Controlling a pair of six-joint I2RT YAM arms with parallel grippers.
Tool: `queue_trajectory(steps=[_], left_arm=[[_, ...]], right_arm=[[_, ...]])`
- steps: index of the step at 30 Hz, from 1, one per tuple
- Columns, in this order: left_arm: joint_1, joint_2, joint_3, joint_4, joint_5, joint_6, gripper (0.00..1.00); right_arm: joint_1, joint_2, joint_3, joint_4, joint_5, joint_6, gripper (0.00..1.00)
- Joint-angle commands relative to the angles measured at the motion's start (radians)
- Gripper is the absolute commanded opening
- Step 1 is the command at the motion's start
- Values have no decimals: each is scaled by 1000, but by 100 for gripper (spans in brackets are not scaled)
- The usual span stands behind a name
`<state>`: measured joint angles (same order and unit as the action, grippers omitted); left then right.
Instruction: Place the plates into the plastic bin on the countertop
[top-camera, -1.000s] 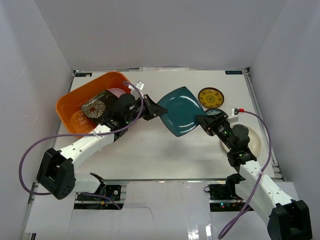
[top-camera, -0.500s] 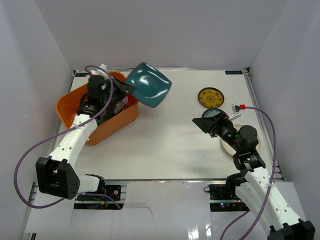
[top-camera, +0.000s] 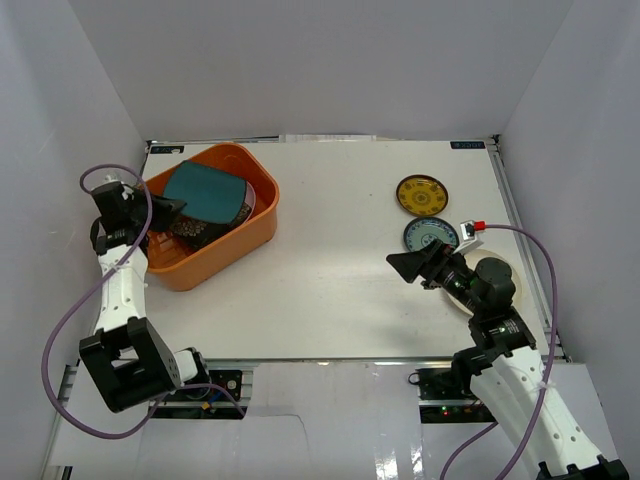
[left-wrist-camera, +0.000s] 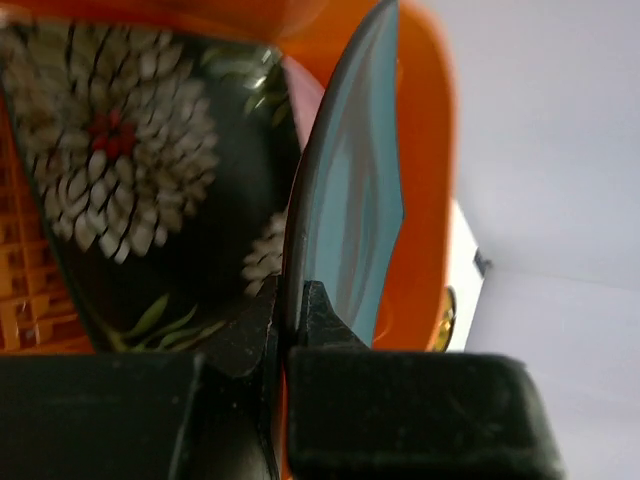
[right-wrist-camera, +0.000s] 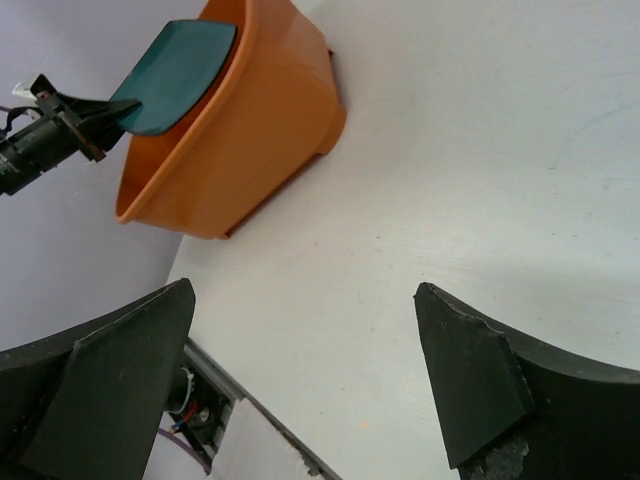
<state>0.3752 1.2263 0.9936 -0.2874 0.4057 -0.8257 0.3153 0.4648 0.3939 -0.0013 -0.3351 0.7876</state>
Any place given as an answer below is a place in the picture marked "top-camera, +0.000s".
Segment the black floral square plate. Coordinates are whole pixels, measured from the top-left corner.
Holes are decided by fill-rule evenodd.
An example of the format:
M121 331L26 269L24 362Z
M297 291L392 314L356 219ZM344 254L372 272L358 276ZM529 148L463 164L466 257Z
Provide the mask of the black floral square plate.
M251 214L252 207L244 202L236 217L228 224L210 223L180 215L171 224L170 231L190 248L199 250L243 224Z

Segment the teal square plate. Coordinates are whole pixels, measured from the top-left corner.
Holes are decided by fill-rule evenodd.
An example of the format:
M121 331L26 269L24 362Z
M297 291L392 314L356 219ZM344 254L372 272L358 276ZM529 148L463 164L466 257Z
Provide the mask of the teal square plate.
M199 221L230 224L244 204L247 182L214 167L184 161L170 175L163 196L185 203L182 214Z

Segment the cream round plate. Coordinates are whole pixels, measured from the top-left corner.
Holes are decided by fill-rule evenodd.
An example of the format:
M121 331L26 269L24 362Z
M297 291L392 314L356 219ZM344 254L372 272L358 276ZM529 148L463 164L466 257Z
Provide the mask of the cream round plate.
M484 258L495 258L495 259L501 260L510 267L511 273L512 273L511 278L515 285L515 293L514 293L514 296L512 297L512 303L516 308L519 308L521 306L521 298L522 298L522 281L518 271L511 265L510 262L507 261L506 258L504 258L503 256L491 250L479 248L471 252L468 252L465 255L467 266L470 269L475 269L477 264ZM453 297L450 293L444 292L442 294L442 297L446 299L449 304L451 304L452 306L455 306L458 310L463 312L465 315L467 316L472 315L471 310L468 307L466 307L463 303L461 303L459 300L457 300L455 297Z

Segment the pink round plate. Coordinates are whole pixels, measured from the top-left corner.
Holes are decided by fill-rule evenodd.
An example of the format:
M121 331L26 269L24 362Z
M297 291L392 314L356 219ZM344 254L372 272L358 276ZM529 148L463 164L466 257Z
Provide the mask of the pink round plate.
M256 205L255 189L250 182L246 182L245 203L250 207L250 213L247 217L247 219L250 219L255 211L255 205Z

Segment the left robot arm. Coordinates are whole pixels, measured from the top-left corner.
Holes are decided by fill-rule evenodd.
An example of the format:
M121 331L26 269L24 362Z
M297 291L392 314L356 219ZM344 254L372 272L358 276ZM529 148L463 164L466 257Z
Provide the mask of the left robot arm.
M114 413L176 391L199 399L211 374L195 348L173 352L146 315L148 198L119 180L94 188L99 210L90 240L105 283L92 335L79 353L106 406Z

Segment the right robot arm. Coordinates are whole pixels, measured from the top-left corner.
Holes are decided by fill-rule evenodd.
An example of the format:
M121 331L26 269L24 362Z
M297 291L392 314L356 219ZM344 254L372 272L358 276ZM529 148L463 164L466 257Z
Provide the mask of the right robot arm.
M440 288L470 311L475 345L454 355L452 388L487 407L532 478L628 478L622 462L605 458L549 382L550 370L513 306L516 286L505 261L485 257L469 268L463 255L439 240L386 260L405 282Z

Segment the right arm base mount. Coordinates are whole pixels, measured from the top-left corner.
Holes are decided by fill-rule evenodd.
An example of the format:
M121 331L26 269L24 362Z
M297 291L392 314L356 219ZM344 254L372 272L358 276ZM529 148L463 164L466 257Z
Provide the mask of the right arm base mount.
M471 400L474 395L464 378L449 368L420 368L407 381L417 388L421 400Z

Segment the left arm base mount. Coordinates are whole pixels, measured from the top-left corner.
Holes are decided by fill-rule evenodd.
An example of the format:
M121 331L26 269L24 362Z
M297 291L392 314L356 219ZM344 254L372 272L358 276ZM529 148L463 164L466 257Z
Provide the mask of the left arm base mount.
M209 378L213 384L218 385L227 391L236 401L241 399L243 372L241 370L210 370ZM216 389L204 388L197 390L194 394L196 400L205 401L221 400L224 395Z

